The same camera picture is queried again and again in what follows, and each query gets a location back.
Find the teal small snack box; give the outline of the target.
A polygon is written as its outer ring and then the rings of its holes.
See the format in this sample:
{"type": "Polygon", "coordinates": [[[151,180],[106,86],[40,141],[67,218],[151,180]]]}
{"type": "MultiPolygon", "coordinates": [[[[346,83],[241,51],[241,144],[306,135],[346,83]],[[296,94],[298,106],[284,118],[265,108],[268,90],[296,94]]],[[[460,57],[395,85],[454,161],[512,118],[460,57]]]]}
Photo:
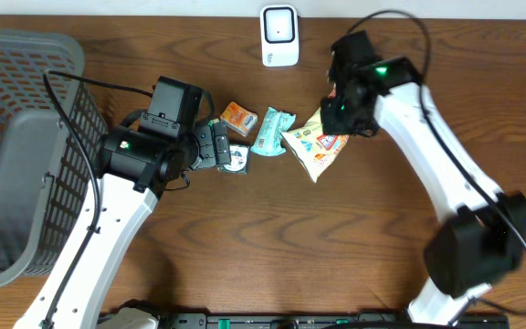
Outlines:
{"type": "MultiPolygon", "coordinates": [[[[211,122],[220,122],[218,119],[211,120],[211,122]]],[[[230,143],[231,163],[224,166],[213,167],[220,172],[245,174],[247,172],[247,163],[249,150],[245,145],[230,143]]]]}

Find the orange small snack box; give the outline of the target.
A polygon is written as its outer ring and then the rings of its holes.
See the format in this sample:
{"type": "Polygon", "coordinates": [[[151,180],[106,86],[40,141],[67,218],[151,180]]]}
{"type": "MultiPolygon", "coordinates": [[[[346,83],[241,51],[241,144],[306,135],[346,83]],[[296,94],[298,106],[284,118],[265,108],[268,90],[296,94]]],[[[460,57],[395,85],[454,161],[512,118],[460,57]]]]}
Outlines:
{"type": "Polygon", "coordinates": [[[241,136],[247,137],[255,128],[258,116],[231,101],[221,113],[220,121],[241,136]]]}

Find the yellow snack bag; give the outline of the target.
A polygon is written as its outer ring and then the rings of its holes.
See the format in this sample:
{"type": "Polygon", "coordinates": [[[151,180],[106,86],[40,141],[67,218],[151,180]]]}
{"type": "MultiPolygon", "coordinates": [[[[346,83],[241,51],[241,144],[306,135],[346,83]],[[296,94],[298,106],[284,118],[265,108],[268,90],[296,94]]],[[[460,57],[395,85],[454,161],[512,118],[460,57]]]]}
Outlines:
{"type": "Polygon", "coordinates": [[[302,127],[281,135],[313,183],[335,161],[350,139],[346,134],[327,135],[323,132],[321,109],[314,112],[302,127]]]}

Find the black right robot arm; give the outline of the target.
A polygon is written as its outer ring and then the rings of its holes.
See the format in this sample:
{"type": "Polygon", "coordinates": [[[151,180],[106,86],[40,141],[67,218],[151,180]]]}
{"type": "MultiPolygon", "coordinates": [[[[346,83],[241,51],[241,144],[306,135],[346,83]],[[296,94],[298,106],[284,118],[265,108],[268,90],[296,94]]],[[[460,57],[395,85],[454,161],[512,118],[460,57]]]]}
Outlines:
{"type": "Polygon", "coordinates": [[[440,229],[426,244],[428,279],[406,313],[413,323],[458,317],[526,256],[526,197],[506,194],[473,161],[408,58],[333,58],[334,94],[321,101],[329,135],[388,133],[419,177],[440,229]]]}

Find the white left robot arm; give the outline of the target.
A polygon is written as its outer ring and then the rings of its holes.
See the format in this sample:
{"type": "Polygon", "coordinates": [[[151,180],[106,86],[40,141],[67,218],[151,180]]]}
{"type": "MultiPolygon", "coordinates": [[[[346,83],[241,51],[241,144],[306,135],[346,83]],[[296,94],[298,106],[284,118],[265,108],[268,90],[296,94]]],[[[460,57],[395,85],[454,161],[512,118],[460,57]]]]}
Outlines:
{"type": "Polygon", "coordinates": [[[17,328],[155,328],[158,315],[127,307],[100,319],[101,306],[133,237],[168,183],[189,170],[230,161],[226,127],[195,126],[175,137],[118,126],[101,139],[77,222],[44,287],[17,328]]]}

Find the teal snack packet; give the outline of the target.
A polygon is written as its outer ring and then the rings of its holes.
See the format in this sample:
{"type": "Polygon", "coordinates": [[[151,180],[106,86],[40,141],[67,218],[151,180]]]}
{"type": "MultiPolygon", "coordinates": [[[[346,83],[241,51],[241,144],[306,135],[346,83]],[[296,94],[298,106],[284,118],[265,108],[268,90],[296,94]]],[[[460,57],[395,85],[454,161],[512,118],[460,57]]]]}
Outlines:
{"type": "Polygon", "coordinates": [[[255,142],[250,147],[254,154],[273,157],[284,154],[286,149],[281,146],[282,134],[296,121],[296,115],[277,111],[269,107],[255,142]]]}

